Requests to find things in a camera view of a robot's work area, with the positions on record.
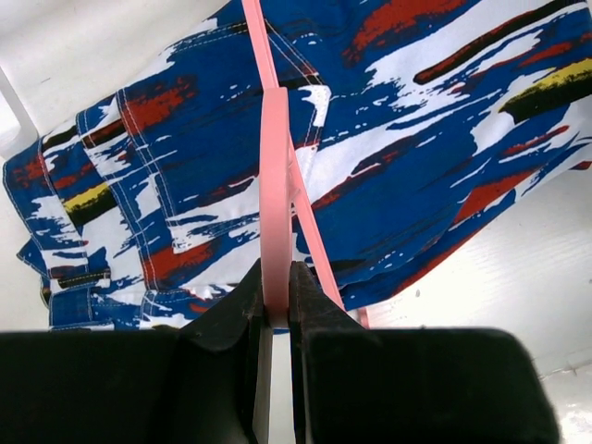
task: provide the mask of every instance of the pink plastic band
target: pink plastic band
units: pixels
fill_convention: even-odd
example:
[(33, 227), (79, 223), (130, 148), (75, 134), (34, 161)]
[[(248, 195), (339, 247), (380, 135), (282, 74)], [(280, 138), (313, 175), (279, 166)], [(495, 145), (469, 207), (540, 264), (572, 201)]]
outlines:
[(290, 136), (288, 92), (278, 76), (259, 0), (242, 0), (261, 83), (259, 205), (264, 304), (273, 327), (288, 320), (288, 285), (292, 260), (291, 204), (302, 226), (323, 292), (345, 310), (327, 252), (316, 225)]

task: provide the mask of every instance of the shorts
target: shorts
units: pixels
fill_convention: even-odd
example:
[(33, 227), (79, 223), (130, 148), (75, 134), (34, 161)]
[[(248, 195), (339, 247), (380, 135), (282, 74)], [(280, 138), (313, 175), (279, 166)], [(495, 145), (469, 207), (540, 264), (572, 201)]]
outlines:
[[(397, 294), (592, 160), (586, 1), (262, 7), (347, 309)], [(260, 253), (261, 101), (231, 0), (5, 163), (31, 234), (18, 257), (41, 276), (52, 328), (182, 327), (241, 281)]]

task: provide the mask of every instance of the white background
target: white background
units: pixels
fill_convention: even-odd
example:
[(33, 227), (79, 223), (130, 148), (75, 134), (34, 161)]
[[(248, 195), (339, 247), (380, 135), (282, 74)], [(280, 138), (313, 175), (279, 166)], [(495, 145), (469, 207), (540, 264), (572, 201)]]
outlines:
[[(43, 133), (114, 91), (224, 3), (0, 0), (0, 67)], [(6, 122), (0, 115), (0, 140)], [(0, 329), (46, 328), (38, 278), (14, 257), (27, 232), (4, 190), (0, 232)], [(535, 191), (369, 316), (372, 327), (508, 329), (545, 377), (566, 441), (589, 444), (592, 173), (569, 172)], [(288, 339), (276, 338), (274, 350), (272, 444), (293, 441)]]

